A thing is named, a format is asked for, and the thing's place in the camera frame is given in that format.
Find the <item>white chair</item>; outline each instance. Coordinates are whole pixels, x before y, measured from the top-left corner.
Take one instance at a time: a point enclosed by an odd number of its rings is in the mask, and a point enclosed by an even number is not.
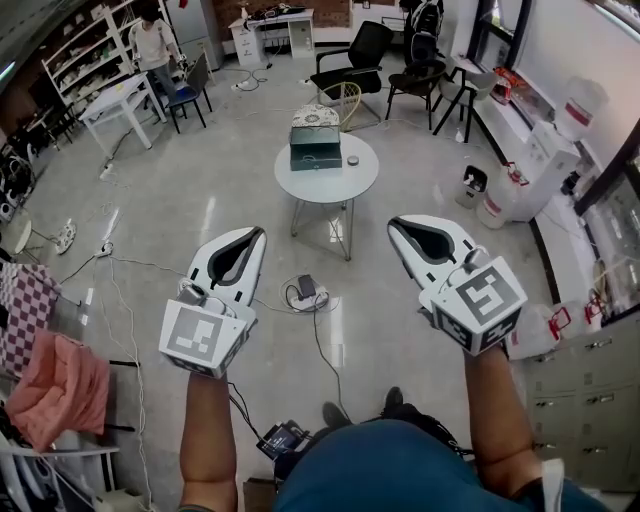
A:
[[[35,229],[33,229],[33,224],[31,222],[31,217],[29,213],[24,208],[18,207],[11,222],[7,225],[7,227],[3,230],[3,244],[6,244],[5,247],[7,252],[9,252],[12,256],[17,256],[18,254],[26,254],[36,263],[40,263],[38,258],[36,258],[30,250],[27,248],[27,244],[31,238],[31,235],[35,234],[40,238],[46,240],[47,242],[54,244],[55,242],[50,238],[47,238],[42,233],[39,233]]]
[[[462,83],[456,84],[453,80],[456,73],[460,71],[462,73]],[[462,69],[455,65],[455,61],[451,58],[447,59],[447,72],[445,79],[440,80],[438,88],[440,89],[440,96],[436,100],[433,106],[433,111],[438,108],[442,98],[451,103],[449,108],[441,119],[440,123],[433,132],[434,135],[438,135],[440,128],[444,125],[445,121],[453,112],[456,105],[460,105],[460,121],[464,120],[464,109],[467,108],[467,126],[464,133],[464,142],[469,142],[469,131],[471,130],[471,118],[475,114],[474,105],[478,101],[484,100],[498,83],[499,76],[493,71],[488,73],[470,73],[466,69]]]

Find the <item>white container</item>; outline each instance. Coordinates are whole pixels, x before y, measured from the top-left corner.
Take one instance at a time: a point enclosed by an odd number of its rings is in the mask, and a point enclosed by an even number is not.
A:
[[[569,80],[566,91],[556,109],[555,125],[567,140],[576,142],[589,131],[598,111],[609,102],[609,96],[599,83],[576,76]]]
[[[493,180],[484,200],[478,204],[476,215],[478,219],[491,229],[499,229],[511,219],[511,215],[522,195],[522,187],[529,182],[522,173],[514,168],[507,168],[500,173],[497,180]]]

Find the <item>drawer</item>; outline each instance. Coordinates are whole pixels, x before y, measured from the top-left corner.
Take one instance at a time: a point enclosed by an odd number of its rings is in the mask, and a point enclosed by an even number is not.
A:
[[[534,396],[577,389],[577,350],[576,347],[567,347],[527,360],[527,387]]]
[[[567,476],[576,471],[576,443],[573,439],[558,439],[552,436],[534,436],[533,450],[541,460],[562,459]]]
[[[609,440],[627,437],[637,416],[637,393],[634,386],[588,393],[581,397],[582,440]]]
[[[577,400],[575,396],[534,398],[531,401],[534,435],[564,439],[575,437]]]
[[[638,370],[638,333],[626,327],[607,330],[607,335],[596,333],[577,345],[582,359],[580,381],[585,389],[634,380]]]
[[[626,443],[581,443],[574,478],[603,491],[624,489],[630,447]]]

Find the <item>box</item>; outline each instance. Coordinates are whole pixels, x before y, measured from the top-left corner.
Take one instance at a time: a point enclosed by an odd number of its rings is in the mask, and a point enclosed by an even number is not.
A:
[[[168,300],[159,349],[174,365],[219,379],[247,340],[247,331],[244,320]]]
[[[499,257],[442,293],[420,294],[422,305],[429,300],[434,327],[476,356],[515,329],[527,295]]]
[[[289,146],[292,171],[342,167],[338,126],[293,127]]]

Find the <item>wall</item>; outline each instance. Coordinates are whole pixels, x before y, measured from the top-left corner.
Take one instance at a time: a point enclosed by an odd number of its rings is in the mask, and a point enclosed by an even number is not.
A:
[[[555,104],[573,75],[609,95],[585,139],[596,162],[611,161],[640,118],[640,40],[585,0],[536,0],[518,69]]]
[[[238,0],[210,0],[216,10],[220,38],[223,41],[233,39],[227,28],[240,17]],[[274,0],[251,0],[249,13],[272,7]],[[295,5],[304,5],[315,9],[313,24],[315,27],[348,27],[350,23],[350,0],[296,0]]]

